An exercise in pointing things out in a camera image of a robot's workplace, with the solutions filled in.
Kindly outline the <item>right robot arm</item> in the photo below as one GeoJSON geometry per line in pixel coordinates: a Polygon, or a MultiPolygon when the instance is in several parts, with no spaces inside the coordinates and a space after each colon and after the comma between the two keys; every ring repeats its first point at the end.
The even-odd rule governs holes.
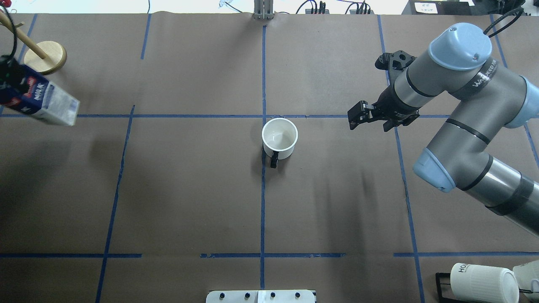
{"type": "Polygon", "coordinates": [[[456,23],[414,57],[383,53],[375,67],[387,70],[389,86],[372,105],[348,110],[350,129],[384,121],[384,131],[408,126],[419,110],[447,92],[459,101],[413,166],[417,176],[442,192],[458,188],[496,215],[538,236],[538,183],[486,152],[501,128],[518,128],[538,114],[538,88],[502,65],[478,26],[456,23]]]}

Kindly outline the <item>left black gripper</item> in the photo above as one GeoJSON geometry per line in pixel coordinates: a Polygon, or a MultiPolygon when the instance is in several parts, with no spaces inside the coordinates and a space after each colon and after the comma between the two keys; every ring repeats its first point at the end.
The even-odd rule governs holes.
{"type": "Polygon", "coordinates": [[[26,93],[25,70],[17,60],[10,58],[8,55],[1,56],[0,89],[13,90],[19,94],[26,93]]]}

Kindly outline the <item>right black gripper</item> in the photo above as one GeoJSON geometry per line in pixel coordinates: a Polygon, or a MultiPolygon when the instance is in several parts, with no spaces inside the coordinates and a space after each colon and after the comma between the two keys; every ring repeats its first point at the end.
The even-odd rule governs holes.
{"type": "Polygon", "coordinates": [[[375,67],[379,70],[388,71],[389,86],[383,90],[379,99],[374,105],[369,105],[366,101],[359,101],[348,110],[349,129],[354,130],[362,123],[371,123],[376,120],[383,120],[383,131],[389,132],[398,126],[408,126],[417,119],[419,108],[408,105],[404,102],[404,97],[400,97],[398,92],[405,91],[398,86],[398,80],[406,79],[406,70],[416,57],[398,50],[393,53],[382,53],[375,61],[375,67]]]}

